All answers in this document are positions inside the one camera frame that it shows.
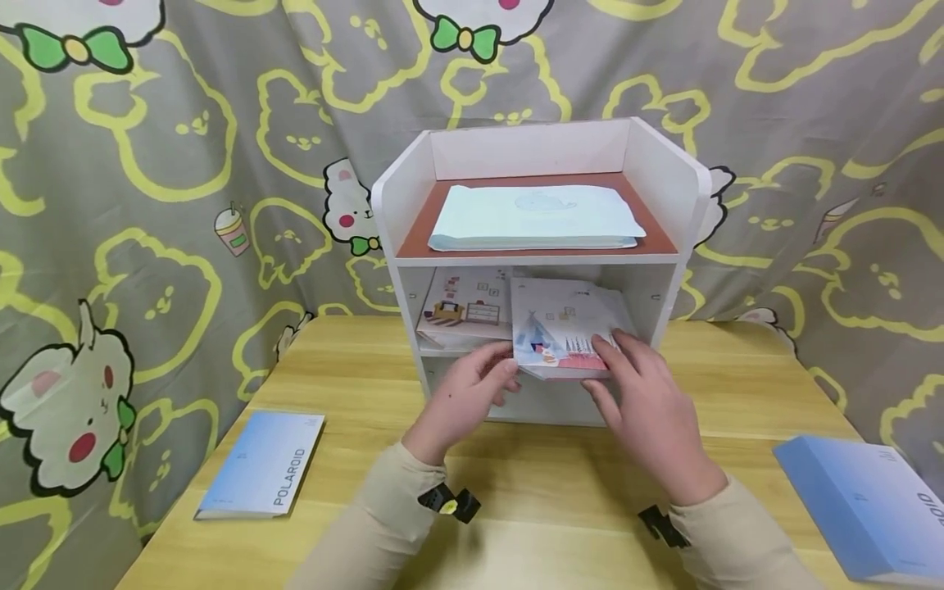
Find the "wooden table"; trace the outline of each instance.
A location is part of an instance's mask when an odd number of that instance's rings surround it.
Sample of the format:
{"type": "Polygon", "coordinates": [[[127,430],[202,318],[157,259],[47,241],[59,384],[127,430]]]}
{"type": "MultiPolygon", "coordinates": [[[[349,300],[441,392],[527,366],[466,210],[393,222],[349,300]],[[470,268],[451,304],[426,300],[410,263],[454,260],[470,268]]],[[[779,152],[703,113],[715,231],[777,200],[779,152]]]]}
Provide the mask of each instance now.
{"type": "MultiPolygon", "coordinates": [[[[845,578],[771,454],[801,432],[858,438],[810,376],[772,332],[743,323],[673,323],[662,351],[695,399],[709,454],[761,499],[828,588],[860,587],[845,578]]],[[[422,404],[398,317],[312,321],[119,588],[280,588],[422,404]],[[328,415],[293,513],[194,522],[257,410],[328,415]]],[[[447,459],[450,485],[473,490],[481,512],[467,526],[441,519],[397,588],[693,587],[675,551],[636,517],[663,499],[626,463],[604,429],[485,424],[447,459]]]]}

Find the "pink cheek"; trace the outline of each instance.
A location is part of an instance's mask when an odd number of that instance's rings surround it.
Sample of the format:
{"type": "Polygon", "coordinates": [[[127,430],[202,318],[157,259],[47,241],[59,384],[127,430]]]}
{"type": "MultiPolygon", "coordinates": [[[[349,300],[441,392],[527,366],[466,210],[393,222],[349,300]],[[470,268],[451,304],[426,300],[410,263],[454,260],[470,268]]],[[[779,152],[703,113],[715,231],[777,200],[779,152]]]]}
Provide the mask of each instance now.
{"type": "Polygon", "coordinates": [[[80,463],[91,455],[94,449],[95,435],[91,432],[86,432],[76,438],[76,441],[72,443],[72,446],[69,448],[69,461],[72,463],[80,463]]]}
{"type": "Polygon", "coordinates": [[[59,373],[56,371],[42,371],[33,378],[31,383],[33,395],[36,397],[45,396],[50,389],[59,381],[59,373]]]}

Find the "card with teepee illustration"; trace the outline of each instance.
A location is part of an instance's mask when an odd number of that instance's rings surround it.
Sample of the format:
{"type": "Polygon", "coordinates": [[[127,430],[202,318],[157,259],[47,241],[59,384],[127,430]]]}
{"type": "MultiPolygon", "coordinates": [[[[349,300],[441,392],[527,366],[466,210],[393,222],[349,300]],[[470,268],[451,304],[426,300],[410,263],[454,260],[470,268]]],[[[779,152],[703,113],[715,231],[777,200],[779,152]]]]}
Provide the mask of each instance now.
{"type": "Polygon", "coordinates": [[[538,379],[606,379],[610,371],[590,344],[599,334],[631,330],[618,291],[584,280],[512,279],[514,358],[538,379]]]}

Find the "light blue booklet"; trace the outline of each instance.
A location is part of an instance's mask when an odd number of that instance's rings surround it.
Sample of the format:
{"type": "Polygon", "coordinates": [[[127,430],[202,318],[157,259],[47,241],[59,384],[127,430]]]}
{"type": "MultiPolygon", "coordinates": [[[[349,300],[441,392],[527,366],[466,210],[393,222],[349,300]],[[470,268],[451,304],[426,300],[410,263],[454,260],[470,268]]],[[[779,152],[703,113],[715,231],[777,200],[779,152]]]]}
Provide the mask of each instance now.
{"type": "Polygon", "coordinates": [[[200,502],[194,520],[287,514],[324,424],[323,415],[253,413],[200,502]]]}
{"type": "Polygon", "coordinates": [[[944,588],[944,503],[897,450],[798,436],[773,454],[850,579],[944,588]]]}
{"type": "Polygon", "coordinates": [[[433,250],[632,248],[646,231],[614,189],[582,184],[449,188],[433,250]]]}

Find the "blue box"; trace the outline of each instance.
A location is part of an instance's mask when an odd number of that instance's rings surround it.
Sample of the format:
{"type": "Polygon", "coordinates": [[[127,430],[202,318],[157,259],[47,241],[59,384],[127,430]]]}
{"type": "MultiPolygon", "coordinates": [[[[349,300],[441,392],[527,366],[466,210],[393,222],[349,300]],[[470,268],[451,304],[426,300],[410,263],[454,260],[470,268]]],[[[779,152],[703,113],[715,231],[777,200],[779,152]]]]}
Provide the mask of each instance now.
{"type": "Polygon", "coordinates": [[[325,416],[255,412],[203,496],[194,520],[287,514],[325,416]]]}
{"type": "Polygon", "coordinates": [[[897,450],[799,436],[773,453],[851,580],[944,588],[944,503],[897,450]]]}

